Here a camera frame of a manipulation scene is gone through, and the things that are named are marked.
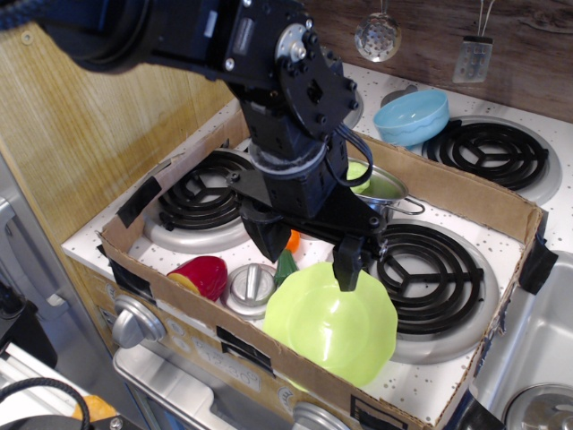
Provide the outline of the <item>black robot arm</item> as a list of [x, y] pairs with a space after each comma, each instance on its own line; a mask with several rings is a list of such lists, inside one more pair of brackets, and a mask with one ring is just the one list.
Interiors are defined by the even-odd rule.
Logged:
[[354, 193], [347, 147], [372, 152], [345, 124], [355, 82], [323, 55], [296, 1], [4, 1], [1, 27], [28, 22], [78, 66], [123, 73], [162, 65], [221, 80], [238, 99], [252, 168], [229, 175], [247, 233], [276, 261], [292, 230], [334, 247], [333, 273], [352, 291], [385, 251], [385, 221]]

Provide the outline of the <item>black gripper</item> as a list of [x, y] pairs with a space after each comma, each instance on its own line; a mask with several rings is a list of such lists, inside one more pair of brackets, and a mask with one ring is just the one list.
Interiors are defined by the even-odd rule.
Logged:
[[363, 261], [382, 258], [387, 222], [351, 190], [343, 135], [319, 146], [317, 161], [296, 176], [259, 169], [227, 176], [245, 230], [276, 262], [294, 229], [334, 245], [333, 272], [341, 291], [355, 290]]

